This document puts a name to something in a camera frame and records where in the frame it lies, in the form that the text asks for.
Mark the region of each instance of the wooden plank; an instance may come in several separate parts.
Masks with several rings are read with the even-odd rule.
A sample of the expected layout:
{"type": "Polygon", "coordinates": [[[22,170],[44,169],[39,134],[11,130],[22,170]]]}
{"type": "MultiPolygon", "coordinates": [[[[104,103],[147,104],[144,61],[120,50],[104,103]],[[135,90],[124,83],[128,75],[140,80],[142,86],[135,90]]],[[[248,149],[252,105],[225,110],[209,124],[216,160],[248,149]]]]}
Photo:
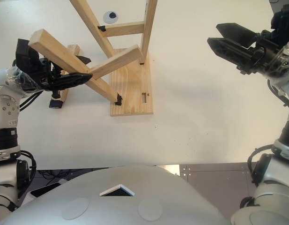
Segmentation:
{"type": "Polygon", "coordinates": [[[111,104],[111,116],[154,113],[148,56],[144,65],[140,65],[136,60],[131,62],[128,67],[121,67],[113,71],[110,75],[110,85],[118,90],[123,98],[121,106],[111,104]]]}
{"type": "Polygon", "coordinates": [[[157,2],[158,0],[147,0],[147,3],[146,3],[146,9],[145,9],[145,15],[144,15],[144,31],[141,37],[142,57],[139,60],[139,63],[141,64],[145,62],[145,58],[148,53],[149,39],[150,39],[150,34],[152,32],[157,2]]]}
{"type": "Polygon", "coordinates": [[[127,22],[115,25],[103,26],[105,31],[101,33],[104,37],[113,37],[129,34],[141,34],[144,31],[144,21],[141,22],[127,22]]]}
{"type": "MultiPolygon", "coordinates": [[[[88,73],[89,68],[44,29],[34,32],[29,46],[69,73],[88,73]]],[[[91,78],[86,85],[109,101],[117,102],[117,92],[101,78],[91,78]]]]}
{"type": "Polygon", "coordinates": [[[104,37],[101,31],[98,29],[99,22],[96,19],[96,16],[92,12],[90,6],[86,0],[70,0],[71,4],[75,10],[80,15],[81,19],[84,21],[85,25],[88,27],[89,31],[96,39],[99,46],[102,48],[103,52],[108,58],[115,55],[115,51],[109,42],[108,38],[104,37]]]}
{"type": "MultiPolygon", "coordinates": [[[[79,55],[80,47],[78,45],[68,45],[67,49],[74,55],[79,55]]],[[[68,72],[66,72],[65,70],[62,70],[61,75],[65,75],[65,74],[68,74],[68,72]]],[[[66,98],[67,98],[68,89],[61,90],[59,94],[60,94],[60,98],[53,98],[53,97],[51,98],[51,102],[49,106],[50,108],[54,108],[54,109],[62,108],[63,103],[66,101],[66,98]]]]}
{"type": "Polygon", "coordinates": [[[104,75],[109,74],[110,72],[123,67],[130,62],[135,61],[136,59],[142,56],[141,50],[138,45],[134,45],[130,48],[123,50],[120,53],[108,58],[103,63],[96,65],[95,67],[89,70],[89,73],[92,74],[94,79],[100,78],[104,75]]]}

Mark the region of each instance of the black bracket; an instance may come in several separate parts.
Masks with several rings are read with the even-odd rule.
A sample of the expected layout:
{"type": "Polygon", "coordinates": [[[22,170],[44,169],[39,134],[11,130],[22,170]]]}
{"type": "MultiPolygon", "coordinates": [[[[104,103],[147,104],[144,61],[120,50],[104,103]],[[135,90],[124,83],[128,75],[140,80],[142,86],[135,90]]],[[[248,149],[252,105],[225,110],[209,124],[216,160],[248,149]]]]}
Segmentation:
{"type": "Polygon", "coordinates": [[[102,32],[106,31],[106,27],[105,26],[97,26],[97,28],[99,30],[101,30],[102,32]]]}
{"type": "Polygon", "coordinates": [[[115,102],[115,105],[121,105],[122,97],[117,93],[117,102],[115,102]]]}

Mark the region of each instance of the gray metal panel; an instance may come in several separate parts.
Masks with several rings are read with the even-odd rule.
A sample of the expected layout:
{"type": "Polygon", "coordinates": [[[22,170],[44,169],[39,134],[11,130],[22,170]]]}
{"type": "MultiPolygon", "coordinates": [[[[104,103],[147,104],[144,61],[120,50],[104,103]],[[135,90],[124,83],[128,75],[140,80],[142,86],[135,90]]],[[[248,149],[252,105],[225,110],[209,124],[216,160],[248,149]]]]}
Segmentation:
{"type": "Polygon", "coordinates": [[[186,172],[187,170],[187,165],[180,165],[180,172],[186,172]]]}
{"type": "Polygon", "coordinates": [[[247,163],[218,163],[218,164],[188,164],[186,165],[188,172],[201,171],[243,171],[247,170],[247,163]]]}
{"type": "Polygon", "coordinates": [[[246,173],[243,171],[191,172],[188,182],[226,217],[238,209],[248,196],[246,173]]]}
{"type": "Polygon", "coordinates": [[[252,177],[251,177],[249,171],[246,172],[246,183],[247,183],[249,196],[253,196],[253,194],[256,190],[256,186],[252,183],[252,177]]]}

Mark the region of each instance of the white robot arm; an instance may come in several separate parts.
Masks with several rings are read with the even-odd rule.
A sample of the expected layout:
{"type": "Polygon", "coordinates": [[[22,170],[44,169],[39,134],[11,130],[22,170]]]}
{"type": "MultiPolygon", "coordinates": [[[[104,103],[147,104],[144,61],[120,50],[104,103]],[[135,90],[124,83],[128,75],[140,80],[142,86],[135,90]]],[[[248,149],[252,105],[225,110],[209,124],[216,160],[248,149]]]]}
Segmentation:
{"type": "MultiPolygon", "coordinates": [[[[28,41],[19,39],[16,60],[8,69],[0,69],[0,221],[14,211],[17,199],[24,193],[35,176],[36,162],[27,151],[22,151],[17,142],[19,112],[29,106],[43,90],[53,92],[58,98],[59,90],[87,82],[92,75],[74,73],[62,76],[61,68],[28,46],[28,41]],[[20,104],[22,98],[30,96],[20,104]],[[32,160],[28,163],[17,159],[20,155],[32,160]]],[[[89,59],[78,56],[84,63],[89,59]]]]}

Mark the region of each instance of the circular marker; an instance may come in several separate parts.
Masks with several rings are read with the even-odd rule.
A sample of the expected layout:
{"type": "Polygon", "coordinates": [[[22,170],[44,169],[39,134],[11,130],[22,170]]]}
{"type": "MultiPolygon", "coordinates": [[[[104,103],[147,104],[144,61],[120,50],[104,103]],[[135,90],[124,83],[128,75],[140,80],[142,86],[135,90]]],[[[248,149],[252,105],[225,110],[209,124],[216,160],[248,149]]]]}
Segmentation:
{"type": "Polygon", "coordinates": [[[163,213],[162,205],[156,199],[144,199],[138,206],[138,213],[146,221],[156,221],[163,213]]]}
{"type": "Polygon", "coordinates": [[[62,211],[62,217],[66,220],[76,219],[87,210],[88,206],[88,199],[77,198],[65,206],[62,211]]]}
{"type": "Polygon", "coordinates": [[[118,15],[114,11],[108,11],[103,15],[103,20],[105,23],[115,23],[118,20],[118,15]]]}

